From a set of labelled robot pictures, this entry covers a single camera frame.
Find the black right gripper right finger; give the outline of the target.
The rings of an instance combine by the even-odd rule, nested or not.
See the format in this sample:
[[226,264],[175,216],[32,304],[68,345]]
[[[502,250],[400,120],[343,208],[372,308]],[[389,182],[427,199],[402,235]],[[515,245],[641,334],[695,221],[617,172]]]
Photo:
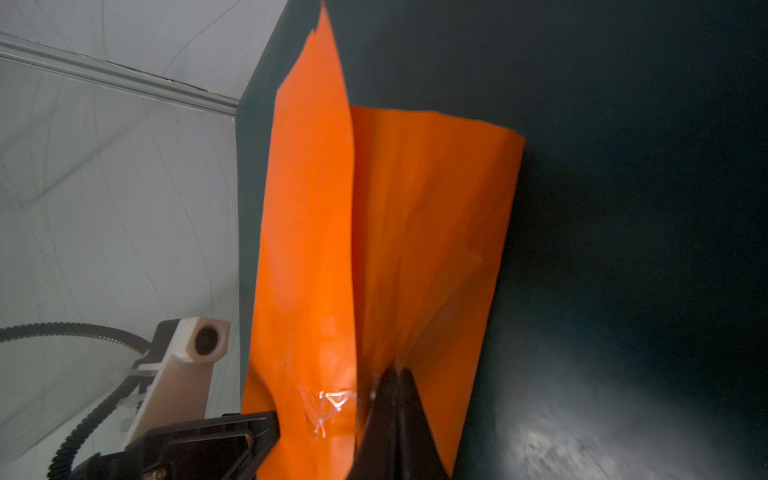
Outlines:
[[397,393],[397,478],[448,480],[410,370],[399,373]]

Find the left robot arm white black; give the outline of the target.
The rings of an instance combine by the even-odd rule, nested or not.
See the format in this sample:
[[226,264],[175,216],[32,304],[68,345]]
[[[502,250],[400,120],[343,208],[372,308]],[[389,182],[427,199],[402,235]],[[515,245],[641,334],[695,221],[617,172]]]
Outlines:
[[211,408],[230,326],[160,322],[150,338],[73,322],[1,331],[5,479],[253,479],[277,445],[272,411]]

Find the orange wrapping paper sheet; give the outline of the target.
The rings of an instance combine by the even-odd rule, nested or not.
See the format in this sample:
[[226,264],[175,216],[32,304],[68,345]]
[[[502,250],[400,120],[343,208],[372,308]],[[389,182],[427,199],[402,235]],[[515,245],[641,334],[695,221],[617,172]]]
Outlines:
[[[525,145],[435,111],[353,105],[321,7],[273,108],[242,409],[276,411],[261,479],[347,479],[382,375],[413,374],[451,476]],[[354,389],[313,440],[297,388]]]

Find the clear tape piece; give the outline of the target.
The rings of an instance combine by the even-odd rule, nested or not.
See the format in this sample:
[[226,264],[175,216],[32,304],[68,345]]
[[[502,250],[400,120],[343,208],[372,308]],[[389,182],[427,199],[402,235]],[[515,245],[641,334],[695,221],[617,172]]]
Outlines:
[[313,440],[353,435],[357,421],[354,389],[315,390],[297,388],[306,429]]

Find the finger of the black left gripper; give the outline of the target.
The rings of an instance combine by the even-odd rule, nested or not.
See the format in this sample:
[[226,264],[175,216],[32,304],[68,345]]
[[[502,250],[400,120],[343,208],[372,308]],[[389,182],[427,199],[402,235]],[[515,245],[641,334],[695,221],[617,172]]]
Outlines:
[[154,428],[125,448],[122,477],[254,479],[279,438],[272,411]]

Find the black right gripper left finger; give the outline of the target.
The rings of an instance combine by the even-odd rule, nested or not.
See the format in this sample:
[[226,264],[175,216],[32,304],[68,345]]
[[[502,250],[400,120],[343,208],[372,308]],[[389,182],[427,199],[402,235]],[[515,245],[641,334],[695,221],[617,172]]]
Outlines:
[[386,371],[371,402],[363,438],[355,454],[348,480],[395,478],[397,451],[397,374]]

